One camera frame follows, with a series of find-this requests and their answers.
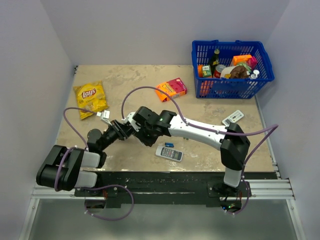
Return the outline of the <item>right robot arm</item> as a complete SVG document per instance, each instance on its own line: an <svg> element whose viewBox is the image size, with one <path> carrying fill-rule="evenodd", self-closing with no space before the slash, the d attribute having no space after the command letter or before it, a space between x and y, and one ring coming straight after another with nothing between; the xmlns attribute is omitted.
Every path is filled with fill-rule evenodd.
<svg viewBox="0 0 320 240"><path fill-rule="evenodd" d="M145 106L129 113L126 120L133 127L133 135L148 147L158 137L167 136L194 140L220 151L225 173L223 183L216 189L230 197L241 190L240 181L251 143L238 124L210 125L169 110L157 114Z"/></svg>

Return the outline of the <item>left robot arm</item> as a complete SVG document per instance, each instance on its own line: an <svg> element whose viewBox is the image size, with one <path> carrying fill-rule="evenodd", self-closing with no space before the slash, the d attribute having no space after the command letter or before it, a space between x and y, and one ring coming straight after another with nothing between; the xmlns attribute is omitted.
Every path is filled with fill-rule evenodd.
<svg viewBox="0 0 320 240"><path fill-rule="evenodd" d="M134 131L129 123L113 120L105 132L96 128L90 130L84 149L54 145L37 172L36 183L57 192L85 188L92 196L99 196L104 184L97 180L96 173L81 173L81 168L102 167L107 157L104 150L117 140L126 140Z"/></svg>

